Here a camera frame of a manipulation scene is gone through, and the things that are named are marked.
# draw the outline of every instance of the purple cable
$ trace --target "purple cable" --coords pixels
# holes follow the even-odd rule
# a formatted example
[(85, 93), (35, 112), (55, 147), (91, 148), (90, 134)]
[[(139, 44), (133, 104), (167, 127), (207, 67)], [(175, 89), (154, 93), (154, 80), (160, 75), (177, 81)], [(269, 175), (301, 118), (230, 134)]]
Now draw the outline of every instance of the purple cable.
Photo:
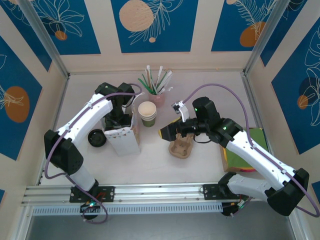
[[(200, 87), (198, 87), (196, 90), (194, 90), (184, 101), (183, 103), (185, 104), (197, 91), (199, 91), (200, 89), (207, 87), (207, 86), (217, 86), (217, 87), (221, 87), (224, 88), (225, 90), (228, 90), (240, 103), (243, 113), (244, 113), (244, 118), (245, 118), (245, 127), (246, 129), (250, 129), (249, 128), (249, 120), (248, 120), (248, 114), (245, 108), (245, 105), (243, 104), (243, 102), (241, 101), (241, 99), (236, 95), (236, 93), (234, 91), (232, 91), (230, 88), (228, 88), (227, 86), (218, 84), (218, 83), (208, 83), (208, 84), (204, 84)], [(252, 142), (251, 136), (250, 136), (250, 131), (246, 131), (247, 137), (248, 137), (248, 141), (250, 143), (250, 145), (262, 156), (264, 156), (266, 159), (268, 159), (271, 163), (273, 163), (280, 171), (283, 171), (284, 168), (281, 167), (278, 163), (276, 163), (273, 159), (271, 159), (269, 156), (267, 156), (266, 154), (264, 154), (260, 149), (254, 147), (254, 143)], [(316, 204), (316, 202), (312, 199), (312, 197), (310, 196), (310, 194), (305, 190), (305, 188), (293, 177), (291, 176), (288, 172), (285, 172), (285, 175), (288, 176), (300, 189), (301, 191), (304, 193), (304, 195), (308, 198), (308, 200), (310, 201), (310, 203), (312, 204), (312, 206), (314, 207), (315, 210), (315, 214), (300, 207), (300, 206), (296, 206), (295, 208), (305, 212), (306, 214), (309, 214), (312, 217), (318, 218), (320, 217), (320, 211), (319, 208)]]
[[(84, 114), (86, 114), (86, 112), (88, 112), (92, 107), (94, 107), (96, 104), (100, 103), (101, 101), (107, 99), (107, 98), (110, 98), (110, 97), (113, 97), (113, 96), (119, 96), (119, 95), (124, 95), (124, 96), (136, 96), (136, 95), (139, 95), (142, 93), (142, 88), (135, 84), (135, 83), (129, 83), (129, 85), (132, 85), (132, 86), (136, 86), (139, 88), (139, 92), (137, 93), (126, 93), (126, 92), (115, 92), (115, 93), (111, 93), (109, 95), (106, 95), (104, 97), (101, 97), (99, 98), (98, 100), (96, 100), (95, 102), (92, 103), (91, 107), (87, 107), (86, 109), (84, 109), (80, 114), (79, 116), (69, 125), (69, 130), (76, 124), (77, 121), (79, 121), (79, 119), (81, 119), (83, 117)], [(46, 163), (45, 163), (45, 167), (44, 167), (44, 176), (47, 178), (47, 179), (54, 179), (58, 176), (61, 176), (61, 175), (64, 175), (72, 184), (75, 185), (75, 187), (77, 187), (81, 192), (83, 192), (84, 194), (86, 194), (89, 198), (93, 199), (97, 204), (99, 204), (103, 210), (105, 211), (105, 218), (104, 220), (102, 221), (98, 221), (98, 222), (95, 222), (95, 221), (88, 221), (87, 219), (85, 219), (85, 211), (83, 212), (82, 214), (82, 217), (83, 217), (83, 220), (86, 222), (86, 223), (89, 223), (89, 224), (103, 224), (107, 221), (108, 219), (108, 213), (107, 213), (107, 209), (105, 208), (105, 206), (102, 204), (102, 202), (98, 201), (94, 196), (92, 196), (90, 193), (88, 193), (86, 190), (84, 190), (83, 188), (81, 188), (79, 185), (77, 185), (71, 178), (68, 174), (66, 174), (65, 172), (61, 172), (61, 173), (58, 173), (56, 175), (53, 175), (53, 176), (49, 176), (48, 175), (48, 167), (49, 167), (49, 163), (50, 163), (50, 160), (51, 160), (51, 157), (52, 155), (54, 154), (54, 151), (56, 150), (58, 144), (61, 142), (61, 140), (65, 137), (65, 135), (68, 133), (68, 130), (65, 130), (61, 136), (58, 138), (58, 140), (55, 142), (55, 144), (53, 145), (51, 151), (49, 152), (49, 155), (46, 159)]]

